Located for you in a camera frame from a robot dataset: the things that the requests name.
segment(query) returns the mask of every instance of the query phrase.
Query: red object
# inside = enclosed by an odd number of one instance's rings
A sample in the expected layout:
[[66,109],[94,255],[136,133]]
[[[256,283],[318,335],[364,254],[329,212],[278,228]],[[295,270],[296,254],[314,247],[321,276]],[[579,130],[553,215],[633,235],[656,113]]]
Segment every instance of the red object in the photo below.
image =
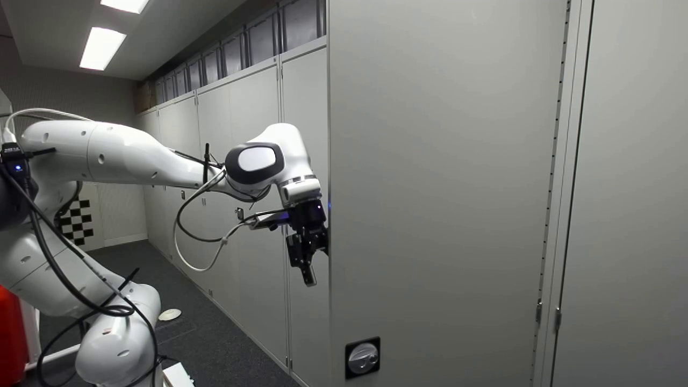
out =
[[19,299],[0,286],[0,387],[18,384],[28,360]]

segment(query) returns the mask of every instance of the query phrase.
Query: checkerboard pattern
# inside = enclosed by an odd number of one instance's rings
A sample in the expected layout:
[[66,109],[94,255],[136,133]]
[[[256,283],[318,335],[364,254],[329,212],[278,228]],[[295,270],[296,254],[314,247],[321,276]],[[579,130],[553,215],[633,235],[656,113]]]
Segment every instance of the checkerboard pattern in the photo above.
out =
[[62,234],[76,244],[86,244],[86,239],[94,234],[90,200],[72,200],[68,210],[61,216]]

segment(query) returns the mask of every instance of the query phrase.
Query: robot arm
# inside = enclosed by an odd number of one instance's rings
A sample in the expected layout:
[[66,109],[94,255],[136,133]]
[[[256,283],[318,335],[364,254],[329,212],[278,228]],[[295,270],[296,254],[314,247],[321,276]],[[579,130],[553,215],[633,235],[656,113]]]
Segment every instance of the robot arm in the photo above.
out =
[[[210,166],[183,156],[131,127],[43,120],[28,127],[18,143],[5,142],[0,158],[0,283],[55,316],[88,312],[72,290],[96,305],[137,306],[137,313],[127,317],[99,313],[86,332],[77,371],[96,384],[150,384],[147,369],[155,362],[155,343],[149,330],[156,321],[160,293],[150,286],[127,282],[103,269],[76,244],[48,232],[45,221],[28,223],[32,215],[28,200],[48,219],[54,219],[72,196],[76,180],[193,189],[212,176],[212,191],[242,202],[265,197],[276,184],[282,209],[241,216],[241,221],[271,229],[282,223],[291,226],[292,234],[285,235],[291,262],[304,270],[305,283],[314,283],[312,254],[326,252],[321,182],[292,124],[271,124],[257,137],[235,146],[224,166]],[[71,292],[54,272],[54,263],[68,274]]]
[[55,212],[72,187],[71,180],[136,182],[199,187],[207,173],[224,176],[212,191],[242,202],[263,200],[276,184],[282,210],[241,216],[250,228],[278,228],[287,223],[295,234],[285,235],[291,263],[298,266],[304,282],[314,283],[309,259],[315,248],[326,252],[324,210],[321,180],[309,167],[308,153],[296,127],[278,121],[257,137],[235,146],[224,166],[186,158],[152,135],[112,121],[93,120],[43,120],[25,129],[19,140],[21,153],[35,156],[32,176],[39,187],[36,202],[45,212]]

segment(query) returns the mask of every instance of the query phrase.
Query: ceiling light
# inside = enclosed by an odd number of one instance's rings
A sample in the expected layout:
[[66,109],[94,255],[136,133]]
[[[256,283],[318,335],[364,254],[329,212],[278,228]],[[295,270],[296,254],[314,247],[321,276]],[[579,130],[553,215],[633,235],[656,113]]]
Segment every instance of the ceiling light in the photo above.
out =
[[103,5],[118,9],[125,12],[141,12],[149,0],[100,0]]
[[107,28],[90,28],[86,48],[82,56],[82,69],[103,70],[127,34],[107,29]]

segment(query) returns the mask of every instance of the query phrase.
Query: floor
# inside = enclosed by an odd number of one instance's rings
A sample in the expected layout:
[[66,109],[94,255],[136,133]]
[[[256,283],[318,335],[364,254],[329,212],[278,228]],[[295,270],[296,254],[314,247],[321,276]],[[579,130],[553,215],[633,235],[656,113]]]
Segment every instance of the floor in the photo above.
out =
[[[229,317],[226,317],[197,287],[183,276],[149,243],[118,244],[93,255],[107,269],[127,274],[136,266],[136,282],[160,290],[165,306],[183,309],[175,321],[156,326],[160,350],[168,364],[181,360],[195,387],[296,387]],[[51,339],[71,319],[43,317],[41,341]],[[80,335],[71,332],[57,341],[66,348]],[[49,362],[45,369],[49,384],[86,387],[72,371],[72,359]],[[36,387],[36,374],[28,374],[21,387]]]

